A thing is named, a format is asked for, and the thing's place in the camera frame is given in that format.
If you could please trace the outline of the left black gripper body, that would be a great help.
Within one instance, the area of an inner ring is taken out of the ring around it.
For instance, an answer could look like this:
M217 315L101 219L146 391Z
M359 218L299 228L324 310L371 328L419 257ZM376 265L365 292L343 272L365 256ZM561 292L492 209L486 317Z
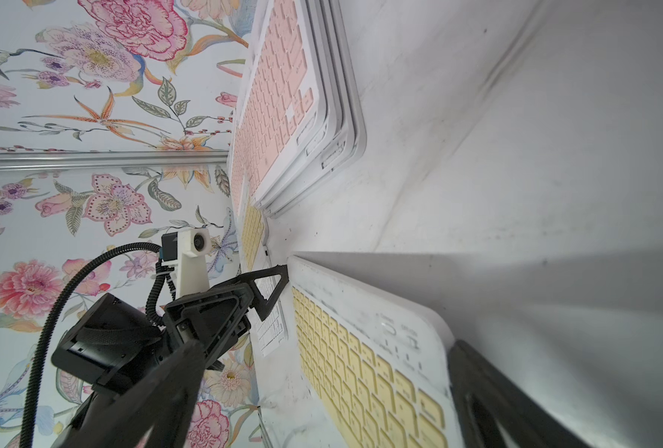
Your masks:
M163 325L107 294L60 340L51 361L90 384L92 394L124 394L188 342L204 351L204 370L251 328L249 308L235 287L191 294L169 304Z

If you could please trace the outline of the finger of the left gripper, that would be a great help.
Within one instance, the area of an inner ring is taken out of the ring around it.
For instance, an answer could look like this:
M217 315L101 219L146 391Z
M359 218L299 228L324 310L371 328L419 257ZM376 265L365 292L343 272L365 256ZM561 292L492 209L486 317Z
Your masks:
M283 264L239 274L215 285L214 289L235 287L242 293L243 303L257 314L260 322L264 322L273 313L288 282L288 267Z

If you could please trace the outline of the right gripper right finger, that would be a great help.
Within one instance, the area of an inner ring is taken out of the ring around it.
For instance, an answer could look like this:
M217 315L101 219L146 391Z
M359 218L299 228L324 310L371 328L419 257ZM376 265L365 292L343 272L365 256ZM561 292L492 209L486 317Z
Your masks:
M447 370L465 446L587 446L469 343L455 341Z

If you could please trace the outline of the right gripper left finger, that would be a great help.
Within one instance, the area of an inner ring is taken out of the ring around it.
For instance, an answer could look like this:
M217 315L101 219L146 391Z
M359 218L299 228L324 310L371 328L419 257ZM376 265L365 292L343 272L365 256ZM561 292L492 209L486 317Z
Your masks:
M203 374L202 345L188 342L124 394L92 394L56 446L182 447Z

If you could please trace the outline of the pink keyboard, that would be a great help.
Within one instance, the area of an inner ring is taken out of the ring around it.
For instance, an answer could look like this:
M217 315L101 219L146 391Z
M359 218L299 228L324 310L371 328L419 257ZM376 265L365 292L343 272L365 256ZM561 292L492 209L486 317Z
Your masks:
M239 112L245 192L257 206L326 122L320 55L303 2L269 2Z
M240 217L243 214L245 189L247 188L247 180L245 179L247 173L245 173L244 119L242 116L235 123L232 150L230 151L229 175L230 197L232 198L234 215Z

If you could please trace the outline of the yellow keyboard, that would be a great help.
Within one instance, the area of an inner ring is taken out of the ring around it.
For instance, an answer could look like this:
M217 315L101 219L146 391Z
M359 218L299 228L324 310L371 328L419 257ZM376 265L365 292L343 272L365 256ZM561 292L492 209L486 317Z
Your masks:
M288 276L301 369L347 446L464 446L436 312L297 256Z
M264 237L263 215L252 203L245 209L241 237L245 270L252 271Z
M304 151L260 202L265 216L276 218L322 183L357 161L367 145L367 132L349 52L340 3L304 1L321 56L326 122Z

